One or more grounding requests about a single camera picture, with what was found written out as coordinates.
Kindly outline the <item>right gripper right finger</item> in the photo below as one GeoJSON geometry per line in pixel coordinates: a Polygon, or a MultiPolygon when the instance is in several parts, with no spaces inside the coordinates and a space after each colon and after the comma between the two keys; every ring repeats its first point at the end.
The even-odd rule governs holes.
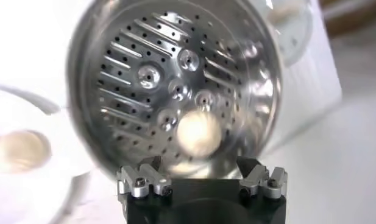
{"type": "Polygon", "coordinates": [[[243,156],[237,157],[236,164],[242,175],[239,185],[250,197],[262,193],[264,197],[278,200],[286,197],[288,173],[282,167],[275,167],[270,173],[258,160],[243,156]]]}

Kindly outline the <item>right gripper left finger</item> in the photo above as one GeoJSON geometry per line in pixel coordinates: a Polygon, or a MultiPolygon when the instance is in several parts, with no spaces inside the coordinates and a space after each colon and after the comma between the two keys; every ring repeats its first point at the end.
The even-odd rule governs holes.
{"type": "Polygon", "coordinates": [[[136,167],[122,166],[116,172],[118,195],[145,198],[150,193],[161,197],[172,194],[172,180],[160,174],[161,156],[145,158],[136,167]]]}

